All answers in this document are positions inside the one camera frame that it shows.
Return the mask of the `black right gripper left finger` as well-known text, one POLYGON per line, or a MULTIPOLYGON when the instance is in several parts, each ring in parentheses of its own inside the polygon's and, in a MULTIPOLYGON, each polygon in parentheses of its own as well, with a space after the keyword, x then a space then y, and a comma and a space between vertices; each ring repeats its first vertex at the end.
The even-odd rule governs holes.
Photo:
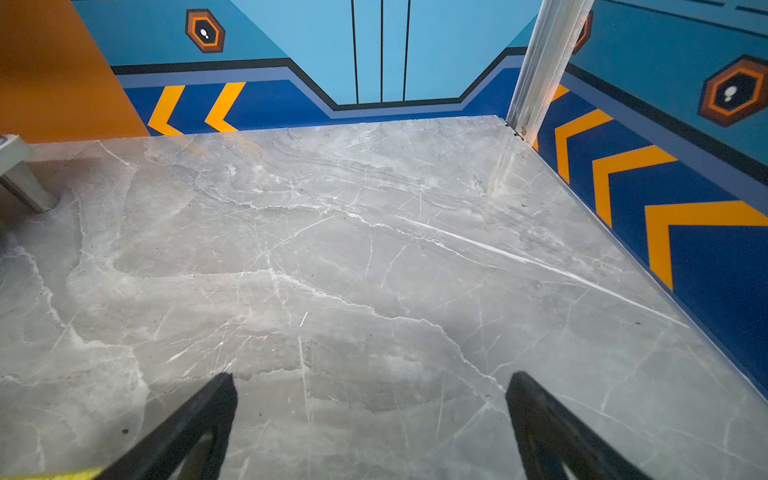
POLYGON ((217 374, 98 477, 168 479, 203 437, 209 436, 208 451, 198 463, 198 477, 217 479, 226 456, 237 404, 233 375, 217 374))

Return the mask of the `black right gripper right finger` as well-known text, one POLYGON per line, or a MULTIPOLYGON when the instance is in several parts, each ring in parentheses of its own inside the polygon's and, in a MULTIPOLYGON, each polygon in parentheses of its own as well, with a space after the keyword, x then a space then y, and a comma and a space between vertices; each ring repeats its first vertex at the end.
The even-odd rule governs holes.
POLYGON ((648 477, 528 373, 512 375, 505 398, 528 479, 648 477))

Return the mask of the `white two-tier shelf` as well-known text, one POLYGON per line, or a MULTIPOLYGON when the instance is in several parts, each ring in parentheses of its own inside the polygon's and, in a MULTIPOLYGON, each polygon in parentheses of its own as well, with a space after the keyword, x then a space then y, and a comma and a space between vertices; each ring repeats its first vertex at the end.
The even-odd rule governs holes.
POLYGON ((32 153, 19 135, 1 135, 1 185, 26 206, 43 213, 54 209, 58 198, 43 187, 27 165, 32 153))

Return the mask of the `right aluminium corner post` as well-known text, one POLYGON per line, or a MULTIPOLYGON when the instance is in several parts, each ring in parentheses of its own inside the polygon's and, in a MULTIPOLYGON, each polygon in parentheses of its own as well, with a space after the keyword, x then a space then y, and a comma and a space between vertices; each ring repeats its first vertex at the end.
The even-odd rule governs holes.
POLYGON ((592 0, 542 2, 506 117, 529 145, 537 138, 592 6, 592 0))

